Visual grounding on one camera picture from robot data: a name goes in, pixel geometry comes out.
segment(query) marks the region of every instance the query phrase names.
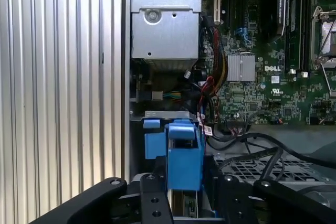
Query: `label sticker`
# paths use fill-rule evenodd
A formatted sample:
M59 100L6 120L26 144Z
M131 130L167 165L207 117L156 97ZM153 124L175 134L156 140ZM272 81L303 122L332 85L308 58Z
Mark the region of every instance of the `label sticker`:
M210 126L204 126L204 134L207 136L212 136L212 128Z
M280 76L272 76L271 83L272 84L280 83Z

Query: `microchip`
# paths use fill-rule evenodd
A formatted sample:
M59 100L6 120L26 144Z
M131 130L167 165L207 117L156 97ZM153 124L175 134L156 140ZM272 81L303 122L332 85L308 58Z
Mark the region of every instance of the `microchip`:
M257 110L257 104L256 103L250 103L250 111L256 111Z
M290 115L292 115L292 109L284 108L284 116L290 116Z

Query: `cable connector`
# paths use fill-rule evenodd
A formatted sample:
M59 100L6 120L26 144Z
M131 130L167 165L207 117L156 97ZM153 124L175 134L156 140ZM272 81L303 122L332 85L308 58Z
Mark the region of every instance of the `cable connector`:
M183 77L188 80L190 76L191 76L191 72L189 70L186 70Z
M152 101L162 101L163 91L152 91Z

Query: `black cable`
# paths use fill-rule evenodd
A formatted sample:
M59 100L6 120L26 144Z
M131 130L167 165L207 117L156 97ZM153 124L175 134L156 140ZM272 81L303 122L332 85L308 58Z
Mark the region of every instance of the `black cable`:
M227 143L230 142L232 140L234 140L237 136L236 135L222 135L222 136L217 136L215 133L215 127L214 125L211 127L212 128L212 138L218 142L222 142L222 143Z
M248 145L251 145L251 146L255 146L255 147L259 147L259 148L262 148L262 149L269 149L267 147L264 147L262 145L259 145L259 144L255 144L255 143L251 143L249 141L245 141L246 144ZM285 173L285 163L284 163L284 159L280 156L280 161L282 163L282 167L281 167L281 172L279 173L279 175L276 177L275 181L279 181L283 174Z
M263 115L263 114L266 114L266 115L270 115L270 116L273 116L276 120L279 120L279 117L277 117L276 115L274 115L272 112L270 111L267 111L267 110L260 110L260 111L257 111L257 112L254 112L253 114L251 114L247 120L246 120L246 123L245 123L245 128L244 128L244 131L243 131L243 134L245 134L248 130L248 127L250 125L250 123L252 122L252 119L258 115Z
M318 191L320 193L332 193L336 191L336 185L319 185L319 186L310 186L304 189L298 190L298 193L307 194L311 191Z
M218 167L219 170L221 170L224 166L229 165L232 162L241 162L241 161L252 161L252 160L256 160L256 159L261 159L263 157L267 157L270 155L274 155L278 152L278 147L273 147L270 149L266 149L263 151L259 151L259 152L254 152L251 154L247 154L247 155L242 155L242 156L238 156L238 157L231 157L228 159L225 159Z
M313 157L308 157L308 156L299 154L299 153L295 152L294 150L292 150L291 148L287 147L282 142L278 141L274 137L269 136L267 134L263 134L263 133L247 133L245 135L237 137L235 140L233 140L233 142L237 143L237 142L240 142L240 141L243 141L243 140L245 140L247 138L252 138L252 137L264 138L264 139L270 141L271 143L274 143L275 145L279 146L284 151L288 152L290 155L292 155L292 156L294 156L294 157L296 157L296 158L298 158L300 160L303 160L303 161L306 161L306 162L309 162L309 163L313 163L313 164L316 164L316 165L320 165L320 166L336 169L336 163L328 162L328 161L324 161L324 160L321 160L321 159L316 159L316 158L313 158Z
M283 149L278 148L277 152L274 153L274 155L267 162L265 168L262 170L263 172L261 173L260 179L267 179L269 175L271 175L275 164L278 162L283 152Z
M210 141L209 141L209 137L206 138L206 143L214 150L216 151L226 151L228 149L230 149L232 146L234 146L236 144L236 142L232 141L231 143L223 146L223 147L214 147Z
M247 150L248 154L251 154L252 152L250 150L250 147L247 144L247 141L244 141L244 144L245 144L245 147L246 147L246 150Z

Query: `hole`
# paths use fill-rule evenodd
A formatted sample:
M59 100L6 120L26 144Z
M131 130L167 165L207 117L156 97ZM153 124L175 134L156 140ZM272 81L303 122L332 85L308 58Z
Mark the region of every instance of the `hole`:
M152 202L152 203L158 203L158 202L159 202L159 199L158 199L158 198L152 198L152 199L151 199L151 202Z
M161 216L161 212L160 212L160 211L154 211L154 212L152 213L152 215L153 215L154 217L160 217L160 216Z

